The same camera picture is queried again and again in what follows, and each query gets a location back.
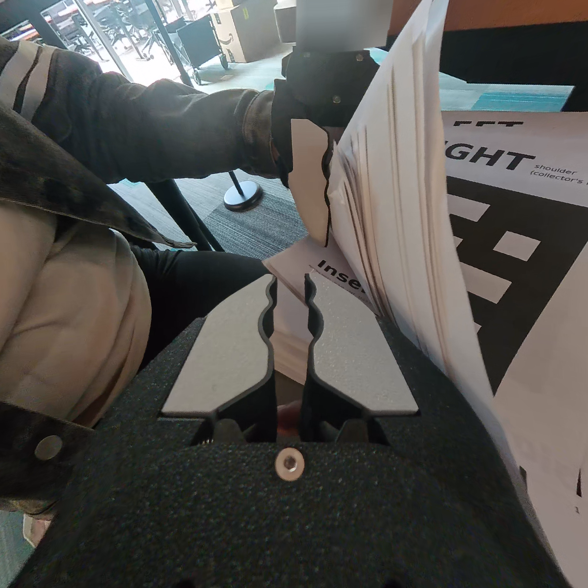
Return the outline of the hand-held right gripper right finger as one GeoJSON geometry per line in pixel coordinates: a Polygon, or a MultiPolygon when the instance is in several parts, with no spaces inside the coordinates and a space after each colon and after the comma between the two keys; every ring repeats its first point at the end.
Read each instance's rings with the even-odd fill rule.
{"type": "Polygon", "coordinates": [[[418,405],[376,315],[319,273],[305,276],[309,374],[368,416],[413,416],[418,405]]]}

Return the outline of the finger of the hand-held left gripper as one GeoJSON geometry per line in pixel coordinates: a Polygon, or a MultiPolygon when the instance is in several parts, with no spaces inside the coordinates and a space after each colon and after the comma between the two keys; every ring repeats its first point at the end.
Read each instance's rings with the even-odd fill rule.
{"type": "Polygon", "coordinates": [[[293,119],[290,126],[293,169],[289,189],[307,234],[317,245],[327,247],[330,210],[326,191],[332,141],[310,120],[293,119]]]}

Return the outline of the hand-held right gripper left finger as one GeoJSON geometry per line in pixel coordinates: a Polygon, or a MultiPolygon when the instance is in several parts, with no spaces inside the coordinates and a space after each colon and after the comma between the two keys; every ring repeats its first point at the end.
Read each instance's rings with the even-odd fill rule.
{"type": "Polygon", "coordinates": [[[163,405],[164,416],[223,418],[269,382],[275,296],[276,278],[266,274],[207,315],[163,405]]]}

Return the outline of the stack of white paper sheets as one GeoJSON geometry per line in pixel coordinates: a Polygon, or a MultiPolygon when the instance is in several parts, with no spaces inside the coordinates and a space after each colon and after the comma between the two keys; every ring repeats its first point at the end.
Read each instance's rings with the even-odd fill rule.
{"type": "Polygon", "coordinates": [[[334,146],[330,237],[374,310],[464,396],[490,404],[447,207],[439,63],[448,4],[419,4],[334,146]]]}

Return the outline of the person's left forearm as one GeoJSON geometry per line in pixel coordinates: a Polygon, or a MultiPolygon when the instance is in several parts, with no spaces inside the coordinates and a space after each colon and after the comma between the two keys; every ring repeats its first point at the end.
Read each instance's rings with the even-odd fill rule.
{"type": "Polygon", "coordinates": [[[241,169],[277,178],[273,92],[198,92],[161,79],[149,86],[103,73],[91,59],[57,49],[32,123],[104,183],[201,179],[241,169]]]}

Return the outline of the round black stanchion base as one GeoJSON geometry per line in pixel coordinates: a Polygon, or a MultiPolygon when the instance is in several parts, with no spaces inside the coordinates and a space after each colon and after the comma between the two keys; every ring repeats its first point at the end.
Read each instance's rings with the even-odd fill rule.
{"type": "Polygon", "coordinates": [[[253,180],[241,181],[233,171],[230,171],[229,175],[233,185],[224,195],[224,207],[238,212],[252,209],[263,195],[260,184],[253,180]]]}

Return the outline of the person's black pants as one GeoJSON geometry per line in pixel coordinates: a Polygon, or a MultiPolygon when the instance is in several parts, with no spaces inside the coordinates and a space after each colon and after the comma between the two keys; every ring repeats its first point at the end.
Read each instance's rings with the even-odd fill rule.
{"type": "Polygon", "coordinates": [[[151,326],[143,370],[195,319],[269,273],[262,261],[211,251],[155,251],[131,246],[151,299],[151,326]]]}

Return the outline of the grey round ottoman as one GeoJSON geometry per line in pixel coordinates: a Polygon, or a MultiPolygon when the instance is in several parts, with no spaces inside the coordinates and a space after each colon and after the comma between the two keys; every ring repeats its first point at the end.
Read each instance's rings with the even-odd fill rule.
{"type": "Polygon", "coordinates": [[[277,1],[274,14],[279,39],[282,43],[296,42],[296,1],[277,1]]]}

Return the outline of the brown cardboard box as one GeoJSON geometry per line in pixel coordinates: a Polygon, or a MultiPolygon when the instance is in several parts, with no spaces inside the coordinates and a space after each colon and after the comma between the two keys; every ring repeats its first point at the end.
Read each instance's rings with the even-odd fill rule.
{"type": "Polygon", "coordinates": [[[281,44],[275,20],[276,3],[217,1],[211,20],[230,63],[257,61],[281,44]]]}

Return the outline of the black folding cart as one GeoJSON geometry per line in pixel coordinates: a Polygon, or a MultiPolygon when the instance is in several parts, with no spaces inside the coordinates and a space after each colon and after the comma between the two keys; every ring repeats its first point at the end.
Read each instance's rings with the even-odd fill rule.
{"type": "Polygon", "coordinates": [[[224,70],[229,69],[211,14],[194,21],[186,21],[184,26],[178,28],[177,34],[192,66],[192,78],[197,85],[202,85],[200,66],[211,59],[218,57],[224,70]]]}

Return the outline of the black metal table leg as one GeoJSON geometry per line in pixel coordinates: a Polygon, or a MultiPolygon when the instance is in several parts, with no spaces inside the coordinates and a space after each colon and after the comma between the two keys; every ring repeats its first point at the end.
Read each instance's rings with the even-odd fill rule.
{"type": "Polygon", "coordinates": [[[197,250],[224,252],[224,248],[187,202],[175,180],[149,182],[146,186],[197,250]]]}

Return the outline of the person's cream shirt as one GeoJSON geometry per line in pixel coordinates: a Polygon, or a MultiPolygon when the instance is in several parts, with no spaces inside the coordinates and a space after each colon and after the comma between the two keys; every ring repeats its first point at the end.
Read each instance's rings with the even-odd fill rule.
{"type": "Polygon", "coordinates": [[[1,400],[92,427],[136,375],[151,323],[128,242],[1,203],[1,400]]]}

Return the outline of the white sheet with black pattern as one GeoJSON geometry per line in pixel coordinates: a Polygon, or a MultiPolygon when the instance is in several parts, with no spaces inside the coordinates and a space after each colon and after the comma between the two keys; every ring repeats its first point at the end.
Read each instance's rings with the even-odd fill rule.
{"type": "Polygon", "coordinates": [[[587,587],[587,113],[442,117],[494,407],[557,561],[587,587]]]}

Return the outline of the group of black office chairs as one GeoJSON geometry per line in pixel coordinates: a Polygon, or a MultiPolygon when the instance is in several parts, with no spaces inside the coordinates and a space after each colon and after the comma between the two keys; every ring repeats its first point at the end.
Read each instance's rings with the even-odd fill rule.
{"type": "Polygon", "coordinates": [[[138,61],[154,59],[160,44],[151,12],[144,1],[58,1],[41,11],[66,47],[78,54],[109,60],[108,47],[118,55],[134,52],[138,61]]]}

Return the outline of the person in grey jacket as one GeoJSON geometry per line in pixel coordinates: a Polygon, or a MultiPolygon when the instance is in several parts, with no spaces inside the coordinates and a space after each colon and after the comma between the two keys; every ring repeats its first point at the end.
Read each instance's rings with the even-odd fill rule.
{"type": "MultiPolygon", "coordinates": [[[[52,150],[55,143],[32,123],[47,90],[55,50],[1,39],[1,203],[54,214],[62,229],[78,221],[111,229],[127,242],[133,237],[177,246],[77,160],[60,163],[52,150]]],[[[12,423],[1,416],[1,509],[50,518],[63,487],[47,472],[53,458],[33,454],[21,466],[14,456],[28,447],[28,433],[35,433],[40,420],[36,414],[46,414],[1,403],[24,409],[24,413],[8,410],[16,417],[12,423]]]]}

